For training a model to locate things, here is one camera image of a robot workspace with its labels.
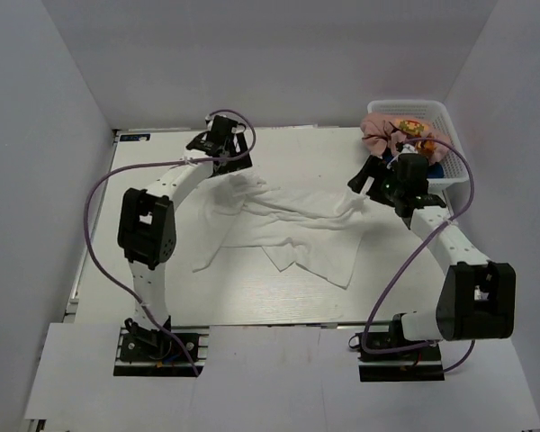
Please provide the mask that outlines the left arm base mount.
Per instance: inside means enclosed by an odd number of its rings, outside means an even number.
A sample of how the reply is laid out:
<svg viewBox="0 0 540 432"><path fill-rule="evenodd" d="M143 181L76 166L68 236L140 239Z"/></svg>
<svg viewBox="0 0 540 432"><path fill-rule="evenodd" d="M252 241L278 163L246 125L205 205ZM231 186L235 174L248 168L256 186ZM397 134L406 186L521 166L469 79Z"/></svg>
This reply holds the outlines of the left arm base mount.
<svg viewBox="0 0 540 432"><path fill-rule="evenodd" d="M114 359L117 377L197 377L208 354L210 329L172 328L181 347L157 329L141 328L126 319L121 327Z"/></svg>

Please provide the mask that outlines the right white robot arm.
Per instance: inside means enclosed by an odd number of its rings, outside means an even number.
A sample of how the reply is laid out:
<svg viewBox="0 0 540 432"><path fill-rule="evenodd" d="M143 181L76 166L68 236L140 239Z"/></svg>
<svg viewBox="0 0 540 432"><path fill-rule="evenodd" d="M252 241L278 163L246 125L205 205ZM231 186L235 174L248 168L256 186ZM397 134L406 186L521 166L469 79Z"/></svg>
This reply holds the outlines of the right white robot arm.
<svg viewBox="0 0 540 432"><path fill-rule="evenodd" d="M445 275L436 304L399 313L386 339L376 345L366 333L361 350L373 356L407 359L440 341L509 338L514 331L517 276L508 263L491 260L463 234L445 201L429 191L428 162L401 154L391 163L370 156L348 183L372 200L390 206L421 239Z"/></svg>

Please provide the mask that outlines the white t shirt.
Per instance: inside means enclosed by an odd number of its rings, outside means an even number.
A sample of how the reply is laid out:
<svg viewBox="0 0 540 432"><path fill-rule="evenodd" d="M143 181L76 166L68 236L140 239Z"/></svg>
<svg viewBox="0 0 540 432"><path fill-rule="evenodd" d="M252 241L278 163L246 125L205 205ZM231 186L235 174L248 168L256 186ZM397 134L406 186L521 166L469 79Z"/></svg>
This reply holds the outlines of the white t shirt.
<svg viewBox="0 0 540 432"><path fill-rule="evenodd" d="M278 271L297 265L348 287L370 220L362 195L272 186L253 174L207 181L196 193L195 272L222 248L262 248Z"/></svg>

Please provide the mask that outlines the pink printed t shirt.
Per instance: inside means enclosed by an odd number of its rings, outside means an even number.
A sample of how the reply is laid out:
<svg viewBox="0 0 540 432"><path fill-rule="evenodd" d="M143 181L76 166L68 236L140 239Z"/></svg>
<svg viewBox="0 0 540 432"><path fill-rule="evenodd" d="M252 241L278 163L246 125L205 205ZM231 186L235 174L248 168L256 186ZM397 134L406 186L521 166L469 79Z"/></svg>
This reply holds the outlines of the pink printed t shirt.
<svg viewBox="0 0 540 432"><path fill-rule="evenodd" d="M368 113L360 123L360 130L365 147L378 158L382 158L387 150L397 157L405 141L419 138L411 146L425 156L431 166L440 162L449 151L448 147L434 139L452 143L444 133L425 121L379 112Z"/></svg>

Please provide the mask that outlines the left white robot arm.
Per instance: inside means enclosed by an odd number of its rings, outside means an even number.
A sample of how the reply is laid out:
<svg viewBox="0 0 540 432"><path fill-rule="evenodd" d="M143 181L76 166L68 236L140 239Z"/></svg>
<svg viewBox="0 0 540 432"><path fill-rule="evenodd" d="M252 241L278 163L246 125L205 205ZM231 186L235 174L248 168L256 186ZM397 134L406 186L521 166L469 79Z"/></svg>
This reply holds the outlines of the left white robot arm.
<svg viewBox="0 0 540 432"><path fill-rule="evenodd" d="M201 182L252 167L245 122L212 114L206 124L207 130L186 145L180 167L122 197L117 241L137 295L134 316L125 320L125 328L144 333L141 348L154 359L164 358L172 348L173 339L162 328L171 329L165 274L176 247L177 208Z"/></svg>

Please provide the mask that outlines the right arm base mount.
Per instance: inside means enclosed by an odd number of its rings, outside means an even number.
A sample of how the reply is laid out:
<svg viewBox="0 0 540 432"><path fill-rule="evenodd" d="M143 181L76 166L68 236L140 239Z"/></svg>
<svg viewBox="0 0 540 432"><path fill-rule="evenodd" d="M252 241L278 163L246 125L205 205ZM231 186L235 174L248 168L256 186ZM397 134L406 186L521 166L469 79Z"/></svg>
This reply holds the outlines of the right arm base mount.
<svg viewBox="0 0 540 432"><path fill-rule="evenodd" d="M442 382L445 379L438 346L394 354L368 354L361 346L361 333L348 340L351 351L358 353L361 383Z"/></svg>

